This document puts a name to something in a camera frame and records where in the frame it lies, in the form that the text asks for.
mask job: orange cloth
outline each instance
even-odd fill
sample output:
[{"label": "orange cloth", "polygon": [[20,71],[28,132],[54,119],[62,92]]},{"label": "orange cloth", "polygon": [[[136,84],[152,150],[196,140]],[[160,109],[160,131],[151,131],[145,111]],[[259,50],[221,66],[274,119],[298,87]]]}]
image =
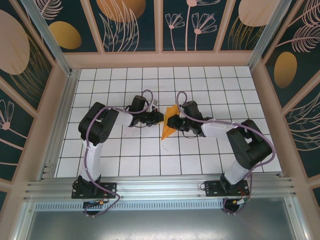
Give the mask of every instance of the orange cloth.
[{"label": "orange cloth", "polygon": [[176,131],[175,129],[168,127],[168,118],[174,115],[180,115],[180,111],[178,109],[177,104],[173,105],[172,107],[166,108],[161,140],[165,139],[166,137],[169,137],[171,134],[173,134]]}]

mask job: grid tile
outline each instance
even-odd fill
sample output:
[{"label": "grid tile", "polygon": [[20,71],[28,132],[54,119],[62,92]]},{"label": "grid tile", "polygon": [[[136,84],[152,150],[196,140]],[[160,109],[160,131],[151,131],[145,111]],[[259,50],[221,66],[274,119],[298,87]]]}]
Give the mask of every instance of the grid tile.
[{"label": "grid tile", "polygon": [[[247,67],[151,67],[83,69],[64,133],[57,177],[76,177],[83,166],[85,148],[79,122],[95,102],[123,108],[132,104],[142,89],[153,91],[159,111],[176,103],[179,91],[198,104],[203,117],[243,122],[250,117],[271,141],[270,132]],[[184,96],[179,104],[184,103]],[[101,174],[113,176],[158,176],[220,174],[235,160],[228,141],[195,137],[192,131],[175,131],[160,139],[163,123],[151,127],[114,125],[101,151]],[[279,161],[255,172],[279,172]]]}]

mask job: mounting plate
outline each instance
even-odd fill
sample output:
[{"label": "mounting plate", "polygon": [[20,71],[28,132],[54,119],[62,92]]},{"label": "mounting plate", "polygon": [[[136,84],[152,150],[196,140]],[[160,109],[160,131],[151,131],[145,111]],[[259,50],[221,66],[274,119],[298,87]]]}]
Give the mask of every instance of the mounting plate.
[{"label": "mounting plate", "polygon": [[[116,182],[101,182],[100,186],[112,191],[117,192],[117,183]],[[84,191],[81,188],[81,185],[79,183],[75,183],[72,191],[71,198],[72,199],[115,199],[116,196],[110,193],[107,193],[104,196],[104,192],[102,190],[99,190],[96,195],[93,195],[91,192]]]},{"label": "mounting plate", "polygon": [[205,181],[204,183],[205,195],[207,197],[228,197],[228,196],[241,196],[240,188],[246,195],[249,195],[248,182],[241,180],[233,186],[229,193],[226,193],[220,186],[220,181]]}]

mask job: yellow oval shape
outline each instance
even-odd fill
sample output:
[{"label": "yellow oval shape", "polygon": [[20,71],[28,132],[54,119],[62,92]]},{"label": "yellow oval shape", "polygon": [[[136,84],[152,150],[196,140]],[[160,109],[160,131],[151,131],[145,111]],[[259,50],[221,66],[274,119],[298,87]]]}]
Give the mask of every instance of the yellow oval shape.
[{"label": "yellow oval shape", "polygon": [[239,19],[249,27],[261,27],[269,22],[279,0],[242,0]]},{"label": "yellow oval shape", "polygon": [[28,35],[21,24],[0,10],[0,69],[8,74],[21,74],[29,63]]},{"label": "yellow oval shape", "polygon": [[130,9],[133,12],[136,19],[145,12],[146,0],[96,0],[101,12],[108,19],[118,23],[129,22],[128,18],[125,19],[125,9],[122,2],[128,11]]},{"label": "yellow oval shape", "polygon": [[56,42],[65,49],[76,49],[81,45],[80,33],[65,21],[55,21],[49,25]]},{"label": "yellow oval shape", "polygon": [[297,72],[297,59],[291,52],[285,51],[277,58],[274,66],[274,81],[279,88],[288,87]]}]

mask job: white tile floor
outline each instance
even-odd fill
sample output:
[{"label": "white tile floor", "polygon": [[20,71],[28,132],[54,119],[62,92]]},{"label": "white tile floor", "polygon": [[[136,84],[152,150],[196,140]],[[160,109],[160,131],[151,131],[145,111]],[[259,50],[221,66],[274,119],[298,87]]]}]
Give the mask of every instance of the white tile floor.
[{"label": "white tile floor", "polygon": [[[178,91],[195,100],[204,117],[234,122],[251,118],[271,139],[247,66],[83,69],[59,156],[56,177],[80,173],[84,149],[78,124],[95,102],[123,108],[144,89],[153,91],[160,112],[176,103]],[[235,160],[228,141],[185,138],[175,132],[161,141],[163,123],[129,128],[115,125],[101,154],[101,175],[159,176],[220,174]],[[255,172],[281,172],[278,158]]]}]

